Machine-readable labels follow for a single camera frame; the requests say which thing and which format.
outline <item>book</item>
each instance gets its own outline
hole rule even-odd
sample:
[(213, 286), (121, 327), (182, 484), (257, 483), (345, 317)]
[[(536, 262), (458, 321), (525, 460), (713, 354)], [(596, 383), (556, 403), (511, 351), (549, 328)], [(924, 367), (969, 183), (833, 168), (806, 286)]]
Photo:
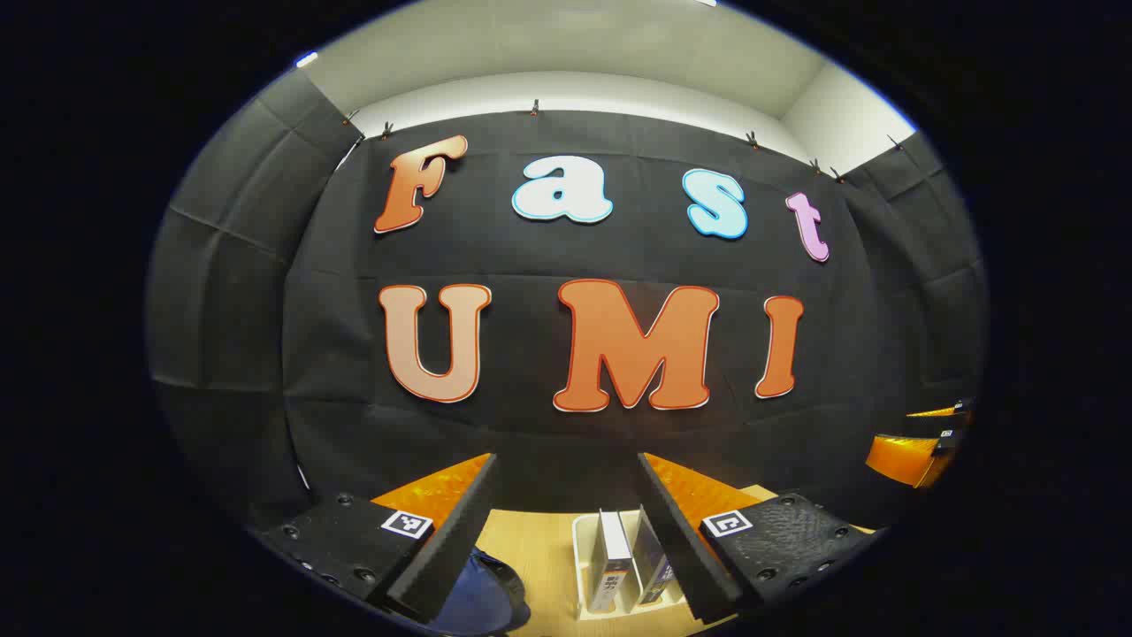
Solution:
[(598, 533), (590, 559), (590, 612), (608, 613), (616, 609), (617, 589), (633, 569), (633, 553), (621, 516), (598, 511)]
[(641, 578), (641, 597), (636, 603), (652, 604), (660, 601), (660, 596), (664, 594), (664, 587), (675, 577), (672, 566), (668, 562), (660, 540), (652, 531), (652, 524), (649, 523), (644, 507), (641, 507), (637, 520), (637, 536), (633, 541), (633, 562), (636, 565), (637, 576)]

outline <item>wooden table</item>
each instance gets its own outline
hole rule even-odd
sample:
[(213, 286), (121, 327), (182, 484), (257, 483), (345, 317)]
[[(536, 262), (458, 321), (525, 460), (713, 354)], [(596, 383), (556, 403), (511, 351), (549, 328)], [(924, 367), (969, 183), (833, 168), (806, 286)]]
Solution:
[[(758, 485), (744, 490), (767, 500), (775, 494)], [(577, 580), (571, 525), (577, 514), (530, 514), (492, 509), (477, 546), (508, 565), (523, 578), (531, 620), (508, 635), (515, 637), (686, 637), (710, 626), (679, 604), (637, 616), (577, 621)]]

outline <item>white tray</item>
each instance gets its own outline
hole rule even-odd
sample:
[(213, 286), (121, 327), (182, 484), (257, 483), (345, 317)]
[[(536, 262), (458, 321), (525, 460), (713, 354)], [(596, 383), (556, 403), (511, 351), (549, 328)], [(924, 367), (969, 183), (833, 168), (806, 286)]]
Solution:
[[(625, 527), (625, 536), (629, 541), (629, 546), (636, 541), (637, 520), (641, 517), (640, 510), (620, 511), (621, 525)], [(611, 619), (631, 614), (641, 614), (660, 609), (667, 609), (677, 604), (686, 604), (684, 592), (679, 583), (675, 579), (664, 587), (664, 593), (660, 600), (648, 604), (637, 605), (641, 599), (641, 575), (637, 574), (636, 562), (633, 563), (633, 573), (625, 577), (625, 580), (617, 588), (617, 597), (614, 600), (614, 610), (608, 613), (591, 613), (586, 608), (586, 579), (582, 577), (583, 569), (590, 566), (590, 557), (593, 553), (593, 543), (598, 535), (598, 514), (589, 514), (574, 518), (574, 578), (577, 582), (577, 619), (585, 621), (591, 619)]]

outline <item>orange letter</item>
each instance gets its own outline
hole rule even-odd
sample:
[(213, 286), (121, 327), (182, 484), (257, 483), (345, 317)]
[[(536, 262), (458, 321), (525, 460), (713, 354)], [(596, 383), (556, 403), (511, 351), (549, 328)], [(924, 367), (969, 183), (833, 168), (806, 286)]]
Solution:
[(417, 310), (427, 299), (417, 285), (389, 285), (377, 300), (385, 308), (385, 352), (389, 370), (401, 387), (437, 403), (457, 403), (480, 382), (480, 310), (491, 302), (483, 285), (448, 285), (440, 304), (448, 308), (452, 329), (452, 368), (443, 377), (421, 367), (417, 348)]
[(801, 301), (790, 295), (772, 295), (763, 302), (763, 310), (771, 317), (771, 345), (766, 352), (766, 370), (755, 386), (758, 398), (774, 398), (794, 389), (794, 344), (798, 337), (798, 318)]
[(601, 390), (604, 362), (621, 405), (632, 410), (661, 365), (660, 387), (649, 395), (657, 410), (692, 410), (707, 403), (704, 387), (707, 330), (719, 294), (707, 287), (672, 290), (645, 335), (620, 285), (602, 278), (564, 283), (558, 299), (574, 313), (574, 342), (566, 389), (555, 395), (561, 412), (601, 412), (609, 395)]
[(456, 135), (409, 150), (393, 160), (389, 164), (393, 167), (393, 182), (389, 183), (389, 195), (385, 199), (385, 210), (374, 223), (374, 231), (380, 234), (420, 221), (424, 208), (417, 205), (417, 188), (421, 188), (426, 197), (435, 195), (444, 180), (444, 157), (460, 158), (466, 152), (468, 139), (463, 135)]

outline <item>light blue letter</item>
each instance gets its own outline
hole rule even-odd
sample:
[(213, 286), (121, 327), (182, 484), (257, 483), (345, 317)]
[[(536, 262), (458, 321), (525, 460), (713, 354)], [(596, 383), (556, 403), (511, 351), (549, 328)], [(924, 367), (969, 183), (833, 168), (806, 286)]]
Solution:
[[(547, 177), (555, 170), (561, 177)], [(515, 190), (511, 206), (520, 216), (548, 219), (561, 215), (578, 223), (597, 223), (614, 210), (606, 198), (606, 171), (585, 157), (558, 155), (532, 161), (523, 169), (528, 181)]]
[(743, 188), (731, 177), (696, 167), (684, 173), (684, 191), (696, 201), (688, 218), (701, 234), (737, 239), (747, 231)]

